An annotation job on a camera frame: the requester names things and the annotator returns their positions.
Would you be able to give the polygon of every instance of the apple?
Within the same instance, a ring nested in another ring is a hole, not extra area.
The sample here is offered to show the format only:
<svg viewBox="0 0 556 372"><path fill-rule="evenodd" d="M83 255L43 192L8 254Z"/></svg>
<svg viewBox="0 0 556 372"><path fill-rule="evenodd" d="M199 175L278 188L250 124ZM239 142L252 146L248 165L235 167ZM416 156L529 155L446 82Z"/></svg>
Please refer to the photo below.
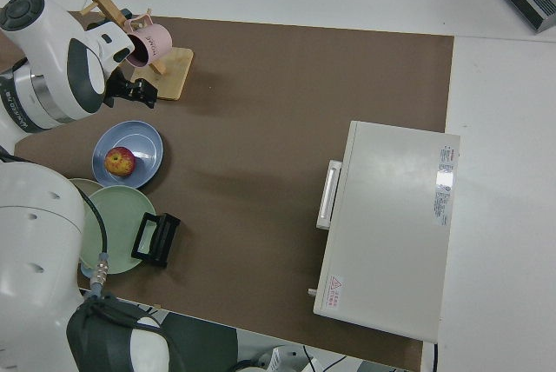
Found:
<svg viewBox="0 0 556 372"><path fill-rule="evenodd" d="M129 176L136 168L136 157L122 146L110 149L104 157L104 168L112 175Z"/></svg>

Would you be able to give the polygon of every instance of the blue plate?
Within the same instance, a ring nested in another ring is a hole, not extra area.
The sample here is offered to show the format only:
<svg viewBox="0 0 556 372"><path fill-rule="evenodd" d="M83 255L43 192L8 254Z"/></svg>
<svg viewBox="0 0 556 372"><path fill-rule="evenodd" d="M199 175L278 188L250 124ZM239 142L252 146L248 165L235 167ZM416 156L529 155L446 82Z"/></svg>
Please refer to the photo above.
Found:
<svg viewBox="0 0 556 372"><path fill-rule="evenodd" d="M136 157L136 168L129 176L115 176L104 168L104 158L110 149L123 146ZM162 139L150 124L132 120L119 123L100 138L93 152L93 174L103 186L126 185L139 188L158 171L162 162Z"/></svg>

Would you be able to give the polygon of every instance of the white table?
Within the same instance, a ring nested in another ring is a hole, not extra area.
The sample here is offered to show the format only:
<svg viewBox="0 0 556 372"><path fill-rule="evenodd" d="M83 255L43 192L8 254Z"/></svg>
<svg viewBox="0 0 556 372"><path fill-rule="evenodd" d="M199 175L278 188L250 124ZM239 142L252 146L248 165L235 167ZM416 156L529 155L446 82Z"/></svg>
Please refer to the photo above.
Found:
<svg viewBox="0 0 556 372"><path fill-rule="evenodd" d="M556 29L534 35L505 0L115 2L160 16L455 35L447 132L461 135L461 157L439 371L553 369ZM426 345L423 371L431 357Z"/></svg>

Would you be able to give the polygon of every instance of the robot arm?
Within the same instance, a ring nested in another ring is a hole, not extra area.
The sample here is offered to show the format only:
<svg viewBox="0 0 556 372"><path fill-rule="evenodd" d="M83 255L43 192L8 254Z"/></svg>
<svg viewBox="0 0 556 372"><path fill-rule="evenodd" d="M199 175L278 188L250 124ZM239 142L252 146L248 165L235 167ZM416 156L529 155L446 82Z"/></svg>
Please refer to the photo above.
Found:
<svg viewBox="0 0 556 372"><path fill-rule="evenodd" d="M9 1L0 29L26 55L0 74L0 146L10 153L30 134L95 114L107 79L134 49L115 23L85 31L52 0Z"/></svg>
<svg viewBox="0 0 556 372"><path fill-rule="evenodd" d="M11 0L0 29L26 55L0 73L0 370L168 370L168 345L149 315L115 298L83 302L75 187L33 163L2 163L22 138L91 116L114 96L152 108L156 89L123 78L117 67L134 47L112 22L85 31L51 0Z"/></svg>

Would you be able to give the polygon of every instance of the mug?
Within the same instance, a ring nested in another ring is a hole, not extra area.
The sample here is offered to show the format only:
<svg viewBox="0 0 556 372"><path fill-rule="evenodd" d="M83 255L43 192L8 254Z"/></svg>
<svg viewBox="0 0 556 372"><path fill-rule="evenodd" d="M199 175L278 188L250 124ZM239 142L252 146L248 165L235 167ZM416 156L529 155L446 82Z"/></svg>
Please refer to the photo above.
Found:
<svg viewBox="0 0 556 372"><path fill-rule="evenodd" d="M139 20L147 25L133 30L131 24ZM153 63L172 50L172 36L164 26L153 23L149 14L126 20L123 29L135 46L127 60L137 68Z"/></svg>

